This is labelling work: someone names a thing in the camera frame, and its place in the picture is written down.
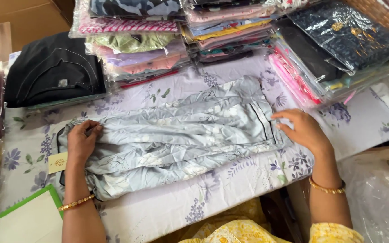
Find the green clothing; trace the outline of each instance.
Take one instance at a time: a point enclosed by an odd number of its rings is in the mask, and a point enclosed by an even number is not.
[[[147,52],[163,49],[175,39],[173,34],[142,34],[142,35],[114,34],[86,38],[87,43],[97,43],[122,53]]]

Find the wicker basket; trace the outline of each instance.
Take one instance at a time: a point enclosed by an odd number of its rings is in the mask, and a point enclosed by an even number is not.
[[[389,28],[389,0],[383,0],[384,4],[378,1],[382,0],[343,0],[343,2],[360,10],[371,19]]]

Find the hand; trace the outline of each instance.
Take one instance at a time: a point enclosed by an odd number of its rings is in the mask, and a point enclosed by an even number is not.
[[[318,153],[333,153],[334,149],[318,122],[299,109],[284,110],[274,113],[272,119],[286,118],[294,124],[291,129],[286,124],[277,124],[277,128],[282,130],[292,141],[308,148],[314,155]]]
[[[92,129],[91,135],[87,137],[85,132]],[[68,134],[68,161],[85,167],[86,160],[91,156],[95,140],[100,135],[102,127],[96,121],[86,120],[74,128]]]

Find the woman's left hand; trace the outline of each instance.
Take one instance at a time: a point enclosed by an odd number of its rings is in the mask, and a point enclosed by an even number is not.
[[[91,135],[87,137],[85,132],[90,129],[92,129]],[[100,123],[92,120],[86,120],[74,126],[68,134],[68,161],[84,168],[86,160],[94,150],[95,140],[101,131]]]

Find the woman's right hand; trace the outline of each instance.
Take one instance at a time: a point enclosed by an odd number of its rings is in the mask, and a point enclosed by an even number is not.
[[[276,112],[271,118],[289,119],[294,124],[294,129],[281,123],[277,124],[277,128],[282,130],[292,141],[308,148],[314,155],[322,152],[334,153],[331,142],[318,122],[308,113],[300,109],[289,109]]]

